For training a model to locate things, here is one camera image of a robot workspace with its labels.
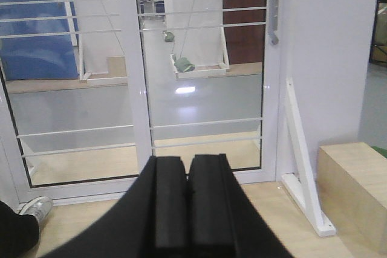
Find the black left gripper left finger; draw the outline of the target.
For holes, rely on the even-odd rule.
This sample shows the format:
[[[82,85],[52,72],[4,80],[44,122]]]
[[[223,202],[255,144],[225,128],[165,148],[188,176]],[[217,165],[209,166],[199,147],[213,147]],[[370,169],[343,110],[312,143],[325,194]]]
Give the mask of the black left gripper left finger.
[[[176,156],[151,156],[128,191],[47,257],[184,257],[186,174]]]

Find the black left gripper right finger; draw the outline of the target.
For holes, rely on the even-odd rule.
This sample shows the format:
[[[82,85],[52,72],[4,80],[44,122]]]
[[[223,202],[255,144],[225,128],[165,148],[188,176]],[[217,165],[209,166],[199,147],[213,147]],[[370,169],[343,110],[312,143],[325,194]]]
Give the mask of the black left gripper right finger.
[[[189,171],[194,257],[291,257],[234,176],[225,154],[195,155]]]

